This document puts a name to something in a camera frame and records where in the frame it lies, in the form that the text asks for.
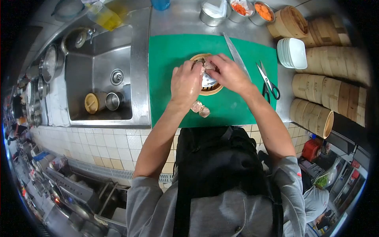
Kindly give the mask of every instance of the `stainless steel sink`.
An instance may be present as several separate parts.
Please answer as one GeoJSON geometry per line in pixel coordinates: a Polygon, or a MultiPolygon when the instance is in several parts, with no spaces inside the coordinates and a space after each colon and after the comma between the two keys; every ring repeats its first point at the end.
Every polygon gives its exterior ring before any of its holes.
{"type": "Polygon", "coordinates": [[[66,59],[67,102],[72,120],[131,119],[130,45],[132,26],[125,25],[95,36],[81,48],[69,51],[66,59]],[[92,92],[121,92],[125,103],[116,111],[104,109],[95,115],[84,109],[92,92]]]}
{"type": "Polygon", "coordinates": [[[123,25],[105,31],[98,25],[92,44],[87,40],[80,48],[71,47],[66,56],[65,80],[70,123],[76,127],[123,126],[149,128],[149,93],[147,52],[150,9],[133,11],[124,16],[123,25]],[[107,108],[94,115],[84,107],[88,93],[121,92],[123,106],[107,108]]]}

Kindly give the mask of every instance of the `green vegetable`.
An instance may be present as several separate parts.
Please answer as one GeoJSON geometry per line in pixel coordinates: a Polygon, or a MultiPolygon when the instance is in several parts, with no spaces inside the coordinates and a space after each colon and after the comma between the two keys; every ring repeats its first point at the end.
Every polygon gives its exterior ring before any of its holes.
{"type": "Polygon", "coordinates": [[[318,184],[320,185],[321,187],[324,187],[326,185],[328,181],[328,175],[325,175],[325,176],[322,176],[321,178],[319,178],[315,184],[318,184]]]}

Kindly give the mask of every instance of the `hand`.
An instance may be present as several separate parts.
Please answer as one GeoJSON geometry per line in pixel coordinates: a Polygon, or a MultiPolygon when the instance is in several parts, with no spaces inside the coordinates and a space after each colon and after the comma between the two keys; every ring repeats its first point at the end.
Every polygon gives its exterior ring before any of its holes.
{"type": "Polygon", "coordinates": [[[193,67],[193,61],[185,61],[180,67],[172,71],[171,102],[188,112],[201,91],[202,75],[201,62],[193,67]]]}
{"type": "Polygon", "coordinates": [[[220,73],[212,69],[207,69],[205,71],[221,85],[239,95],[251,89],[253,83],[242,69],[225,54],[219,53],[217,55],[209,56],[206,60],[212,62],[220,69],[220,73]]]}

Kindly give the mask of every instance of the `chef's knife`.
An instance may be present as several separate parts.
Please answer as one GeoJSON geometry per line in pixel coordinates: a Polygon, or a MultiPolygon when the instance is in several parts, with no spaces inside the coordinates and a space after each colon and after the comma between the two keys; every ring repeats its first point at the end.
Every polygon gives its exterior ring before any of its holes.
{"type": "Polygon", "coordinates": [[[245,74],[249,77],[249,79],[251,79],[250,75],[246,69],[246,66],[243,63],[242,58],[241,58],[240,54],[238,53],[236,47],[234,46],[232,41],[229,39],[228,35],[225,34],[225,32],[223,32],[223,34],[224,34],[224,37],[226,40],[226,44],[228,45],[228,48],[229,48],[229,50],[233,56],[234,61],[241,67],[241,69],[245,72],[245,74]]]}

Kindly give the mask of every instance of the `sink drain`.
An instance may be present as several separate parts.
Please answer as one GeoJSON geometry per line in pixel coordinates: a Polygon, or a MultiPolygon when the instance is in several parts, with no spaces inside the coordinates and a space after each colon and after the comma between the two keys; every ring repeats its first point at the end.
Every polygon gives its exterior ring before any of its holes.
{"type": "Polygon", "coordinates": [[[124,74],[120,69],[115,69],[111,73],[111,83],[115,86],[119,85],[124,79],[124,74]]]}

